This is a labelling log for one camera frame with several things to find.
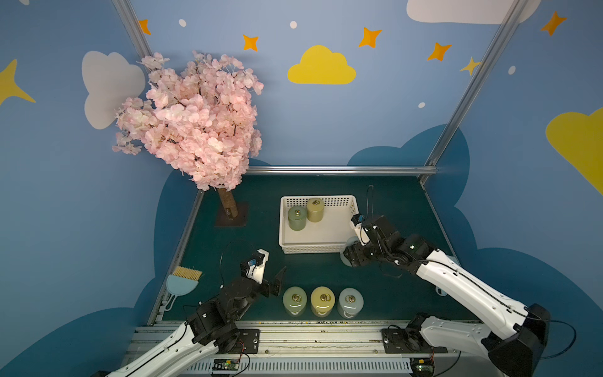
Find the yellow canister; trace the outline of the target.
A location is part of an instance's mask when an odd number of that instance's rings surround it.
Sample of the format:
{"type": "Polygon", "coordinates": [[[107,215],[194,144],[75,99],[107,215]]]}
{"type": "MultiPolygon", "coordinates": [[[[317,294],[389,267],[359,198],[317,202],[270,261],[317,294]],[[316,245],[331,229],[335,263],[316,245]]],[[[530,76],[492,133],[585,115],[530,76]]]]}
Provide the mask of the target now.
{"type": "Polygon", "coordinates": [[[310,295],[312,313],[317,317],[326,317],[334,309],[336,297],[328,287],[316,287],[310,295]]]}
{"type": "Polygon", "coordinates": [[[322,198],[310,198],[306,204],[307,219],[310,222],[319,222],[323,219],[325,202],[322,198]]]}

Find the white perforated plastic basket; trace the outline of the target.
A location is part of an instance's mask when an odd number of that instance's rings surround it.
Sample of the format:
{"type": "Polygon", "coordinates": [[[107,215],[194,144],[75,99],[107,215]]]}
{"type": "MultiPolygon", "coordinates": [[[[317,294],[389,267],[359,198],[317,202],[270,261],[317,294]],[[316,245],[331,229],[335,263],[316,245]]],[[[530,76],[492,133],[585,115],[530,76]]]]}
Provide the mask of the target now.
{"type": "Polygon", "coordinates": [[[286,254],[340,253],[355,233],[350,226],[353,215],[359,213],[356,197],[338,196],[283,196],[280,199],[279,245],[286,254]],[[310,198],[325,202],[323,219],[317,223],[307,220],[301,231],[290,229],[287,212],[290,208],[305,207],[310,198]]]}

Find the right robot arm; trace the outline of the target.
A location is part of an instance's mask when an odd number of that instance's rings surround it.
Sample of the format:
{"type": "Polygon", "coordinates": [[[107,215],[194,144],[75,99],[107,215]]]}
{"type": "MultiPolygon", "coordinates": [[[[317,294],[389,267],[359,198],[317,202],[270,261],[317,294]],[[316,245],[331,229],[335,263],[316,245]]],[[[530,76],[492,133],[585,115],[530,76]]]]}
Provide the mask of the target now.
{"type": "Polygon", "coordinates": [[[467,272],[420,235],[402,237],[384,216],[350,219],[358,241],[345,248],[353,267],[385,262],[433,284],[460,303],[480,324],[421,315],[412,327],[431,347],[446,347],[487,358],[506,376],[532,376],[546,348],[551,314],[526,306],[467,272]]]}

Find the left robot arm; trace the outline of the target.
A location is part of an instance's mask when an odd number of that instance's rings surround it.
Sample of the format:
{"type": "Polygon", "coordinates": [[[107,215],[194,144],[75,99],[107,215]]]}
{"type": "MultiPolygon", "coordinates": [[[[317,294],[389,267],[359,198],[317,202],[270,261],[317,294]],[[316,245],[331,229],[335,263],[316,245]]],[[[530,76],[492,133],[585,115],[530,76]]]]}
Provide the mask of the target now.
{"type": "Polygon", "coordinates": [[[272,281],[257,282],[240,276],[219,294],[198,306],[171,335],[160,344],[113,372],[98,371],[96,376],[177,376],[197,361],[226,353],[237,343],[241,320],[260,296],[279,295],[286,268],[272,281]]]}

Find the blue hand brush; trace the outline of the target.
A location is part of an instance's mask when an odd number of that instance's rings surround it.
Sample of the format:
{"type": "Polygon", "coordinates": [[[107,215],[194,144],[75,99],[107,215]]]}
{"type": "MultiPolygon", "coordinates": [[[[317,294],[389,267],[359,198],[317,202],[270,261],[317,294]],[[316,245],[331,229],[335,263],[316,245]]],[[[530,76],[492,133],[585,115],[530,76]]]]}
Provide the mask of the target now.
{"type": "Polygon", "coordinates": [[[191,293],[199,284],[202,275],[202,271],[177,266],[166,279],[168,297],[164,311],[167,312],[173,308],[177,297],[191,293]]]}

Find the pink cherry blossom tree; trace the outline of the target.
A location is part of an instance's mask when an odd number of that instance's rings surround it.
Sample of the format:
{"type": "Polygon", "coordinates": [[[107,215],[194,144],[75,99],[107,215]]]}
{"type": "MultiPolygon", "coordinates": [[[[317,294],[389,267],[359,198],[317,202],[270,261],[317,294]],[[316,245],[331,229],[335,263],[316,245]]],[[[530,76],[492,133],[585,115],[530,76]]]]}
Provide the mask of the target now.
{"type": "Polygon", "coordinates": [[[262,148],[252,97],[264,85],[234,57],[193,56],[182,73],[167,68],[160,53],[142,58],[150,89],[120,106],[113,150],[146,150],[187,174],[199,190],[216,189],[226,215],[236,218],[232,191],[262,148]]]}

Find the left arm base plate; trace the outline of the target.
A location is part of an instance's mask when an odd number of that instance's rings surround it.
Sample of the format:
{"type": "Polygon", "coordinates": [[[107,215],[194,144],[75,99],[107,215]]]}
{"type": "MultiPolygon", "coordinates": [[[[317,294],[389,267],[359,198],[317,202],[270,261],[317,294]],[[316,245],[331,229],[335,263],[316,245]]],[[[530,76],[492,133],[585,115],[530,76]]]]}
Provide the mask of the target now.
{"type": "Polygon", "coordinates": [[[259,349],[261,331],[257,328],[237,329],[231,331],[220,345],[220,353],[257,354],[259,349]]]}

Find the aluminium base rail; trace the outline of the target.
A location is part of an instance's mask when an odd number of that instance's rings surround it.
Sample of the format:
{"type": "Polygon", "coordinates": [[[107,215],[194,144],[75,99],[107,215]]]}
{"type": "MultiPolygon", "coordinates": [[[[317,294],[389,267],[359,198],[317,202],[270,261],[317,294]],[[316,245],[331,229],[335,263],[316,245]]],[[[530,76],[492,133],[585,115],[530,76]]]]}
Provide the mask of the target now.
{"type": "MultiPolygon", "coordinates": [[[[197,361],[182,376],[253,375],[403,375],[501,376],[487,358],[446,348],[448,353],[386,353],[381,330],[404,328],[385,321],[241,321],[239,329],[261,331],[257,354],[217,353],[197,361]]],[[[142,328],[137,338],[149,336],[140,353],[157,346],[179,326],[142,328]]],[[[128,357],[123,366],[138,359],[128,357]]]]}

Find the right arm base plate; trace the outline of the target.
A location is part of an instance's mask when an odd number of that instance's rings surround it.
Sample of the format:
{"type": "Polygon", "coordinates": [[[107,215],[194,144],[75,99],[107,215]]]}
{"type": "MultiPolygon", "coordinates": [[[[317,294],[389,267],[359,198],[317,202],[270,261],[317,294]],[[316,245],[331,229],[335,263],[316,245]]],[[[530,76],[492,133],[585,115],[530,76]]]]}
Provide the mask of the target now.
{"type": "Polygon", "coordinates": [[[448,353],[445,347],[432,347],[415,329],[383,328],[381,336],[386,353],[448,353]]]}

